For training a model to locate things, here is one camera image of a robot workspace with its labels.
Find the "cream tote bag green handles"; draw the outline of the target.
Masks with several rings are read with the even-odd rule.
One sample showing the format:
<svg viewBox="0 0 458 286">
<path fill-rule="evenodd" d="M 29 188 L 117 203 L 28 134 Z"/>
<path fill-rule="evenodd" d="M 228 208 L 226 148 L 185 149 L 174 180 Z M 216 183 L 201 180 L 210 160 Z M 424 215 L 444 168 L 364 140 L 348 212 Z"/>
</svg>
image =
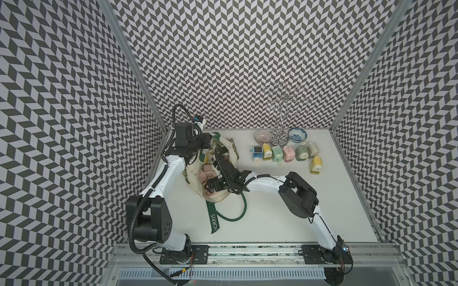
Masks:
<svg viewBox="0 0 458 286">
<path fill-rule="evenodd" d="M 211 132 L 211 145 L 209 149 L 198 151 L 192 162 L 182 172 L 188 185 L 205 199 L 211 224 L 211 233 L 220 229 L 219 219 L 227 222 L 237 222 L 244 218 L 248 203 L 242 195 L 243 211 L 237 218 L 228 218 L 217 211 L 216 204 L 225 200 L 231 189 L 225 181 L 225 176 L 217 169 L 215 149 L 223 152 L 223 163 L 238 164 L 239 154 L 234 139 L 226 138 L 220 132 Z"/>
</svg>

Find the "blue pencil sharpener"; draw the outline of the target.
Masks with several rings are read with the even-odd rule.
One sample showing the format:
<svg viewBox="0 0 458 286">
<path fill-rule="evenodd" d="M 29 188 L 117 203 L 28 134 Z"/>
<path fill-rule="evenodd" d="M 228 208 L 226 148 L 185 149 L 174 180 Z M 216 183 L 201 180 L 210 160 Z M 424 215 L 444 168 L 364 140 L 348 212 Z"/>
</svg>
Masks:
<svg viewBox="0 0 458 286">
<path fill-rule="evenodd" d="M 264 150 L 262 146 L 254 146 L 252 149 L 253 161 L 255 163 L 261 163 L 264 157 Z"/>
</svg>

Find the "pink pencil sharpener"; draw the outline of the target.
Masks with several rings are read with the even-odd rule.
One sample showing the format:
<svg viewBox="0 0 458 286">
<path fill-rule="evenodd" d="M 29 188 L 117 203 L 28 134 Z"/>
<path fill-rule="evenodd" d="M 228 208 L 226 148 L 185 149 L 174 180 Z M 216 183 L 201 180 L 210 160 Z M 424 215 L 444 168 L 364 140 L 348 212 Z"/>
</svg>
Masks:
<svg viewBox="0 0 458 286">
<path fill-rule="evenodd" d="M 285 163 L 292 162 L 295 159 L 295 150 L 291 146 L 284 146 L 283 150 L 283 160 Z"/>
</svg>

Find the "cream pencil sharpener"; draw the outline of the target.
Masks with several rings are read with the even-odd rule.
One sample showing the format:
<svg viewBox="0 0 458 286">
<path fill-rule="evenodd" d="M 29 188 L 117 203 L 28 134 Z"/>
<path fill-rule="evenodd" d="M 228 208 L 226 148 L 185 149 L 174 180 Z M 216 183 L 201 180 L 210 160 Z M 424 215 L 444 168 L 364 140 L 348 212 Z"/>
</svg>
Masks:
<svg viewBox="0 0 458 286">
<path fill-rule="evenodd" d="M 310 142 L 307 145 L 307 150 L 308 150 L 309 157 L 318 156 L 320 153 L 320 149 L 318 148 L 315 142 Z"/>
</svg>

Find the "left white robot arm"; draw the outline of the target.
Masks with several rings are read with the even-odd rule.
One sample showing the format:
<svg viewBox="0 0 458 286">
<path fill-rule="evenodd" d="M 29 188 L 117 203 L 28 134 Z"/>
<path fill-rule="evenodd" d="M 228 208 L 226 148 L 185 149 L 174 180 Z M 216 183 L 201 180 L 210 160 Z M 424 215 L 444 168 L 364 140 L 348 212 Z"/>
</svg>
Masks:
<svg viewBox="0 0 458 286">
<path fill-rule="evenodd" d="M 209 149 L 210 143 L 208 133 L 187 135 L 179 132 L 171 136 L 161 151 L 161 163 L 152 182 L 140 195 L 126 201 L 128 244 L 132 252 L 145 255 L 160 247 L 173 264 L 192 261 L 190 237 L 173 227 L 166 196 L 188 164 L 201 151 Z"/>
</svg>

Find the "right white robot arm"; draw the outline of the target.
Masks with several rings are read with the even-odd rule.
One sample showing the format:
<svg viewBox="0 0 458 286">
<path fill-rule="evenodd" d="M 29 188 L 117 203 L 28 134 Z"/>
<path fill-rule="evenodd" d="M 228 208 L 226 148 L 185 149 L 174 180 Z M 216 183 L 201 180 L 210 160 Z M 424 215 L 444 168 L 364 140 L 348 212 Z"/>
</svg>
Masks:
<svg viewBox="0 0 458 286">
<path fill-rule="evenodd" d="M 239 171 L 228 161 L 216 161 L 215 175 L 203 183 L 204 194 L 217 195 L 223 191 L 241 195 L 248 205 L 245 193 L 265 192 L 278 194 L 287 209 L 296 217 L 308 220 L 317 240 L 315 252 L 324 264 L 339 264 L 341 268 L 354 263 L 351 252 L 341 236 L 337 235 L 324 218 L 317 191 L 296 172 L 286 176 L 256 174 Z"/>
</svg>

